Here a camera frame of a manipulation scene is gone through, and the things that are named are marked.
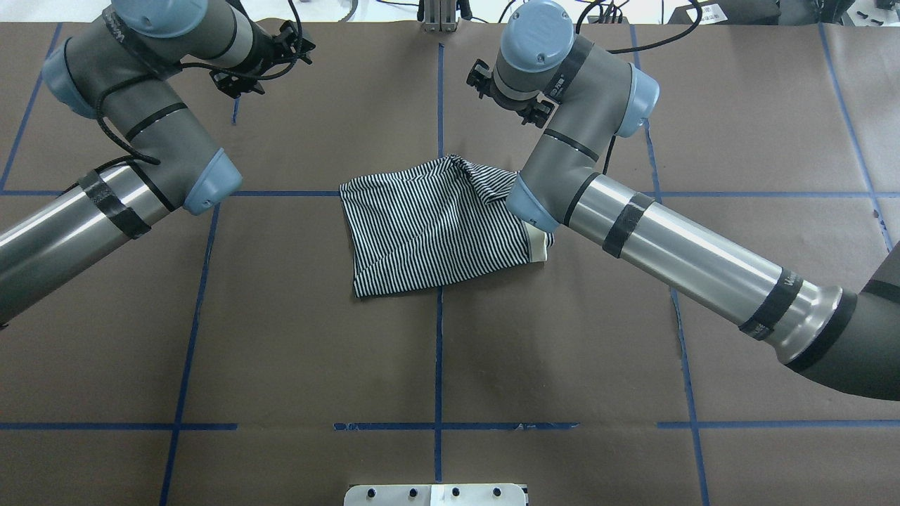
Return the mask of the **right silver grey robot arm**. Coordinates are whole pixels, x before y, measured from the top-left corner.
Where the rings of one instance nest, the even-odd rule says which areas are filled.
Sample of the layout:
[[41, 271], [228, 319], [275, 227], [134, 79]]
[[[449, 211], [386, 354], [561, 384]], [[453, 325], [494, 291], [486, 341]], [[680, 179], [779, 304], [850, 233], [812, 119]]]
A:
[[818, 286], [600, 173], [602, 150], [643, 127], [660, 88], [576, 33], [560, 4], [518, 7], [495, 66], [477, 60], [467, 83], [543, 129], [506, 200], [521, 221], [571, 228], [768, 344], [802, 377], [898, 400], [897, 251], [860, 292]]

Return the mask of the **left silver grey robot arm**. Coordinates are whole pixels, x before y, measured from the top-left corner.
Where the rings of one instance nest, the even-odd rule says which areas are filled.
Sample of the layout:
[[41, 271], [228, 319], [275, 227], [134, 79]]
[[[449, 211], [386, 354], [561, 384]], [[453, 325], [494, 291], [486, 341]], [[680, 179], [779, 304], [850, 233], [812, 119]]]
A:
[[296, 4], [279, 32], [238, 1], [112, 1], [43, 64], [52, 95], [123, 150], [2, 234], [1, 320], [11, 320], [172, 212], [199, 215], [243, 183], [169, 80], [208, 71], [231, 98], [263, 93], [315, 47]]

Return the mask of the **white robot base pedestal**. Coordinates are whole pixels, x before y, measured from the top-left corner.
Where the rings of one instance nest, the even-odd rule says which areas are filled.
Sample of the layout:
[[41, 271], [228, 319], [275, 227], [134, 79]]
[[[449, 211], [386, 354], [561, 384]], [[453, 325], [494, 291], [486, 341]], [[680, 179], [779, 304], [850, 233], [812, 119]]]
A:
[[514, 483], [358, 484], [344, 505], [528, 505], [526, 486]]

